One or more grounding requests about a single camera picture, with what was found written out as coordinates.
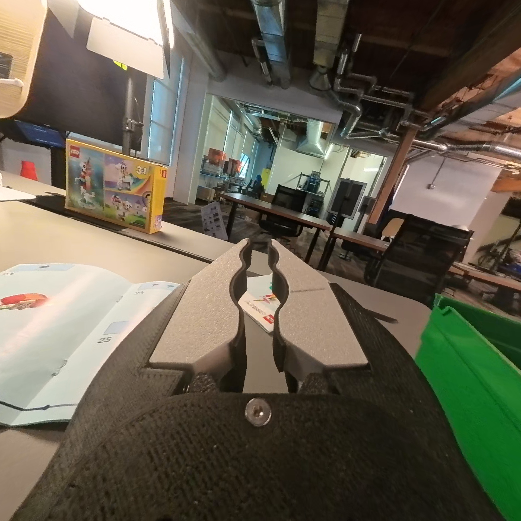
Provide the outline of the black office chair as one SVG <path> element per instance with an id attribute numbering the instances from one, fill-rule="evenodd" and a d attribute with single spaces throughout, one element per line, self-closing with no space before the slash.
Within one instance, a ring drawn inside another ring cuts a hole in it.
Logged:
<path id="1" fill-rule="evenodd" d="M 289 188 L 279 184 L 271 205 L 281 207 L 293 213 L 304 213 L 306 194 L 298 189 Z M 304 224 L 278 214 L 267 214 L 259 221 L 261 230 L 269 234 L 273 239 L 295 239 L 298 238 Z"/>

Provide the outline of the wooden post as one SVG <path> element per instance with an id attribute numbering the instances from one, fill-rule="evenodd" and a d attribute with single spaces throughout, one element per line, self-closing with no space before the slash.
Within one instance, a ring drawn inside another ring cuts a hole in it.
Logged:
<path id="1" fill-rule="evenodd" d="M 370 228 L 378 225 L 378 221 L 386 207 L 387 200 L 390 197 L 394 186 L 400 177 L 403 165 L 409 150 L 411 149 L 412 142 L 417 134 L 417 130 L 414 128 L 408 128 L 406 133 L 400 137 L 398 146 L 387 170 L 386 176 L 383 179 L 383 183 L 380 187 L 378 197 L 375 200 L 371 213 L 368 216 L 364 230 L 367 231 Z"/>

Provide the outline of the black panel on stand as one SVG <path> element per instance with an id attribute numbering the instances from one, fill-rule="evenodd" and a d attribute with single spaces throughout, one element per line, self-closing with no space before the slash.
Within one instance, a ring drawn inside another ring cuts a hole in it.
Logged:
<path id="1" fill-rule="evenodd" d="M 337 179 L 327 209 L 327 222 L 332 226 L 341 227 L 344 220 L 354 219 L 366 187 L 366 182 L 349 178 Z"/>

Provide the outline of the black mesh chair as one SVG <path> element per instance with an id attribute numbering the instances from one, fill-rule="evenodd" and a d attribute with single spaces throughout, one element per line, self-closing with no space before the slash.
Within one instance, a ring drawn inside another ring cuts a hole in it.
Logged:
<path id="1" fill-rule="evenodd" d="M 364 282 L 431 308 L 473 233 L 408 214 L 386 250 L 367 263 Z"/>

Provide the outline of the yellow lego box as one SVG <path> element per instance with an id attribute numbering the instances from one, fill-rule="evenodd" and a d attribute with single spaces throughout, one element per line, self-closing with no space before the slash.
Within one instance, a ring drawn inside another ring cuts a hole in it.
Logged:
<path id="1" fill-rule="evenodd" d="M 168 169 L 66 140 L 65 209 L 129 229 L 161 230 Z"/>

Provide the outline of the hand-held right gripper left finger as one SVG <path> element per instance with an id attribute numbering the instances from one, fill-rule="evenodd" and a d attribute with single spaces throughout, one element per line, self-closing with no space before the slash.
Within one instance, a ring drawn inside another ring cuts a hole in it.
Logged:
<path id="1" fill-rule="evenodd" d="M 155 369 L 244 380 L 247 368 L 244 311 L 251 242 L 243 239 L 197 273 L 183 290 L 149 365 Z"/>

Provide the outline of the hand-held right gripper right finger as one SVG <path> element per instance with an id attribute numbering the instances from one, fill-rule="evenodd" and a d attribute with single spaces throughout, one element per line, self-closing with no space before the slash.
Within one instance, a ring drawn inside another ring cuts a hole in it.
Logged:
<path id="1" fill-rule="evenodd" d="M 297 381 L 309 374 L 368 367 L 368 359 L 329 281 L 275 240 L 269 244 L 277 370 Z"/>

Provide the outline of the printed sheet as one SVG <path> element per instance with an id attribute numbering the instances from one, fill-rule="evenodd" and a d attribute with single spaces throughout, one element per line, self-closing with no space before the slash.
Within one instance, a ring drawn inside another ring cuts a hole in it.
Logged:
<path id="1" fill-rule="evenodd" d="M 202 207 L 201 220 L 205 235 L 228 241 L 221 206 L 218 201 L 212 201 Z"/>

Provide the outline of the wooden table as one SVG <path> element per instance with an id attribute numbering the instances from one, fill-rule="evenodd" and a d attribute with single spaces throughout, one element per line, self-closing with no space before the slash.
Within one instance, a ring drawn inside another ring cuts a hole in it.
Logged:
<path id="1" fill-rule="evenodd" d="M 330 225 L 326 220 L 316 218 L 313 216 L 309 216 L 307 214 L 299 214 L 293 213 L 287 210 L 284 210 L 281 207 L 273 206 L 271 203 L 267 203 L 260 199 L 251 198 L 249 196 L 238 194 L 238 193 L 220 193 L 220 197 L 227 202 L 231 203 L 231 209 L 226 225 L 226 232 L 228 238 L 231 236 L 234 220 L 236 217 L 237 207 L 238 205 L 242 205 L 245 208 L 255 210 L 260 214 L 278 214 L 283 215 L 284 217 L 290 218 L 292 220 L 297 221 L 298 223 L 303 223 L 305 227 L 314 228 L 316 232 L 314 233 L 313 239 L 309 245 L 309 248 L 306 253 L 306 257 L 304 258 L 304 262 L 309 264 L 309 261 L 312 257 L 313 251 L 315 249 L 315 245 L 317 243 L 319 234 L 321 231 L 331 231 L 332 225 Z"/>
<path id="2" fill-rule="evenodd" d="M 335 228 L 334 231 L 329 232 L 329 237 L 320 259 L 319 264 L 321 265 L 322 270 L 326 269 L 337 240 L 347 241 L 350 244 L 359 245 L 377 252 L 384 252 L 389 246 L 389 243 L 380 239 L 372 238 L 353 231 L 345 231 L 340 228 Z M 448 273 L 520 293 L 520 281 L 504 275 L 493 275 L 488 272 L 480 271 L 464 263 L 454 262 L 449 268 Z"/>

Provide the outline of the open instruction booklet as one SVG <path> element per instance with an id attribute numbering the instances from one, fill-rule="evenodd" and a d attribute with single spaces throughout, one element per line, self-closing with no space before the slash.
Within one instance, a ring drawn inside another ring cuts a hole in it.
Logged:
<path id="1" fill-rule="evenodd" d="M 1 426 L 71 420 L 122 340 L 179 284 L 82 264 L 1 272 Z"/>

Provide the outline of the closed instruction booklet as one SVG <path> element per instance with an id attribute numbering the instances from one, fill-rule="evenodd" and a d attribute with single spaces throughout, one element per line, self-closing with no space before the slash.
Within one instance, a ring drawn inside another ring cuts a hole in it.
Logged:
<path id="1" fill-rule="evenodd" d="M 275 314 L 281 303 L 272 290 L 272 274 L 247 277 L 247 288 L 239 299 L 245 314 L 269 335 L 273 334 Z"/>

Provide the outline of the beige ribbed housing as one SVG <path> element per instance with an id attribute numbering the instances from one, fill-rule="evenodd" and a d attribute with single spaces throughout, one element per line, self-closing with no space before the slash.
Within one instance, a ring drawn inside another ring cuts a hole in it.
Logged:
<path id="1" fill-rule="evenodd" d="M 27 102 L 47 11 L 47 1 L 1 1 L 1 119 Z"/>

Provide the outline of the studio light on stand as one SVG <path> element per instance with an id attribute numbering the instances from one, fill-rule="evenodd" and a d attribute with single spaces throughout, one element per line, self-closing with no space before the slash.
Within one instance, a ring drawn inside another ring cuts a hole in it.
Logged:
<path id="1" fill-rule="evenodd" d="M 122 152 L 130 155 L 134 73 L 170 77 L 174 49 L 171 1 L 46 1 L 66 32 L 88 50 L 127 66 Z"/>

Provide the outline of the green plastic bin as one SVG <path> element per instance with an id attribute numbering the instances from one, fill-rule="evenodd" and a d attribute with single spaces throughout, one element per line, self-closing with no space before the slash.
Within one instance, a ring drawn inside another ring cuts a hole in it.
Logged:
<path id="1" fill-rule="evenodd" d="M 482 487 L 520 520 L 520 321 L 438 294 L 415 361 Z"/>

